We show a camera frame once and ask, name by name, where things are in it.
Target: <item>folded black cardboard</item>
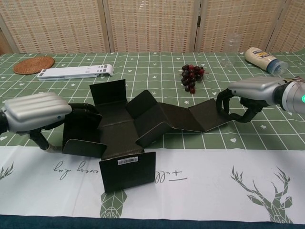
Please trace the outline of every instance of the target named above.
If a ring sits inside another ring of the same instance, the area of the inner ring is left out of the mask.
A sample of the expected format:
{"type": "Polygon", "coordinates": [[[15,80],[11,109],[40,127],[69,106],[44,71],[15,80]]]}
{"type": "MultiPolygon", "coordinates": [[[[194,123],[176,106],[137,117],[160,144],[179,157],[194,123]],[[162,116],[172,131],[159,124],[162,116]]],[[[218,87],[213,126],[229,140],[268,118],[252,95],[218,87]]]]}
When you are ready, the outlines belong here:
{"type": "Polygon", "coordinates": [[[127,102],[125,80],[90,90],[102,120],[96,129],[65,123],[62,152],[101,158],[105,192],[153,182],[155,152],[144,147],[170,129],[206,132],[230,121],[218,114],[214,99],[183,108],[159,103],[144,90],[127,102]]]}

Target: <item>mayonnaise bottle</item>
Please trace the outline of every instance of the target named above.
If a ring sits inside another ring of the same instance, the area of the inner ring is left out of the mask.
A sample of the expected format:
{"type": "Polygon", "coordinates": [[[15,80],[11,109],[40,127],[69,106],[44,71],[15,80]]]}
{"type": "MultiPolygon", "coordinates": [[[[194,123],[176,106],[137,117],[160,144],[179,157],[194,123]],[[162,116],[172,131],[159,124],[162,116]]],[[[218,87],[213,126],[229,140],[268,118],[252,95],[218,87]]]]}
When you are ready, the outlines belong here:
{"type": "Polygon", "coordinates": [[[282,75],[288,67],[286,62],[280,61],[276,57],[271,56],[258,48],[252,47],[248,49],[244,56],[248,62],[269,72],[273,76],[282,75]]]}

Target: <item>grape cluster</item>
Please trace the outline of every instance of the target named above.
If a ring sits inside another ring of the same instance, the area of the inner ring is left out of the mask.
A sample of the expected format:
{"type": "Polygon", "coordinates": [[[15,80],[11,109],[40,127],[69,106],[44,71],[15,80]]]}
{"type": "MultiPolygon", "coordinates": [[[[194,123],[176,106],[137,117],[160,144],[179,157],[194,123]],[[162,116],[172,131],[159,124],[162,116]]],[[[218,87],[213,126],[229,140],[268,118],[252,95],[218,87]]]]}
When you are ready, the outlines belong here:
{"type": "Polygon", "coordinates": [[[194,66],[192,64],[184,65],[182,67],[182,79],[181,82],[183,86],[185,86],[185,91],[190,92],[191,94],[195,93],[195,82],[201,81],[203,75],[204,75],[204,69],[203,67],[194,66]]]}

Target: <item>barcode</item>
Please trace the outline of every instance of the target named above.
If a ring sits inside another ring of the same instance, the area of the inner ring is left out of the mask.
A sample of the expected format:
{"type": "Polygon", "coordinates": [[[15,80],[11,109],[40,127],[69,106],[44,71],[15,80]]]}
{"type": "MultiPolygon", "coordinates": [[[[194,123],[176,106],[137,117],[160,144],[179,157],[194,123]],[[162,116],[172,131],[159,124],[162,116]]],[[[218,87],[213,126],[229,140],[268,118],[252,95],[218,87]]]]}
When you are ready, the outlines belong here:
{"type": "Polygon", "coordinates": [[[137,161],[139,161],[137,156],[129,157],[129,158],[118,160],[118,165],[124,165],[124,164],[127,164],[127,163],[137,162],[137,161]]]}

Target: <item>robotic arm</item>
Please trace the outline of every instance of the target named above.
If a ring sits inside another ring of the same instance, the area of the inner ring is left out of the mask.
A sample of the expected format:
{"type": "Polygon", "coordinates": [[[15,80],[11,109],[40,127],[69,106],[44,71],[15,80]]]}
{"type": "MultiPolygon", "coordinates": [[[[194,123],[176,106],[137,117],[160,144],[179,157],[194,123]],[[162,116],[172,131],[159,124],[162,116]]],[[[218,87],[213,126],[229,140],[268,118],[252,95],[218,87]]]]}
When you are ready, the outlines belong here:
{"type": "Polygon", "coordinates": [[[28,134],[41,149],[49,150],[50,144],[41,130],[50,130],[64,122],[97,128],[102,116],[93,105],[68,104],[55,93],[41,93],[9,99],[0,109],[0,134],[10,131],[28,134]]]}
{"type": "Polygon", "coordinates": [[[301,78],[249,78],[229,84],[216,100],[218,112],[241,123],[250,122],[264,107],[276,104],[285,111],[305,114],[305,81],[301,78]],[[229,114],[229,102],[234,96],[239,96],[240,103],[248,108],[243,116],[229,114]]]}

